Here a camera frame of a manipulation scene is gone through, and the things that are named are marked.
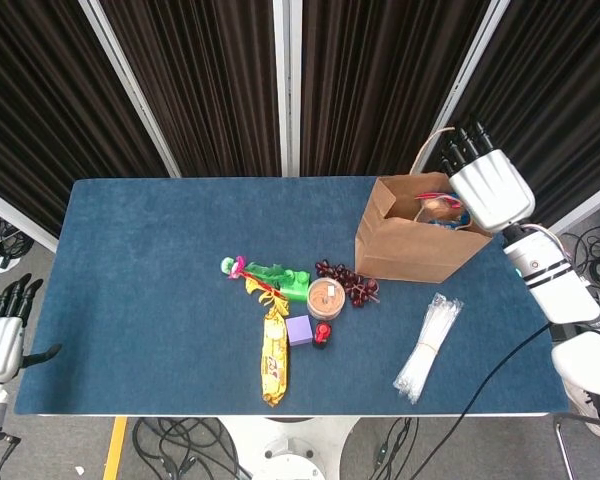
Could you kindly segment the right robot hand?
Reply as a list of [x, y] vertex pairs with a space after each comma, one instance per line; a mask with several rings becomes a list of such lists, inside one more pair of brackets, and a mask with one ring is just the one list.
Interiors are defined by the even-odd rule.
[[485, 231], [503, 231], [535, 210], [531, 188], [478, 121], [453, 128], [440, 163], [471, 219]]

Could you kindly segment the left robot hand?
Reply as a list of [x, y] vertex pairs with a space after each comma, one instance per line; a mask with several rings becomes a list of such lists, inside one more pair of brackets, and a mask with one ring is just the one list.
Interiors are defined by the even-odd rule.
[[31, 277], [30, 273], [25, 274], [0, 293], [0, 385], [11, 381], [22, 369], [51, 360], [62, 349], [61, 344], [53, 344], [44, 352], [24, 354], [30, 313], [44, 283], [43, 279], [31, 282]]

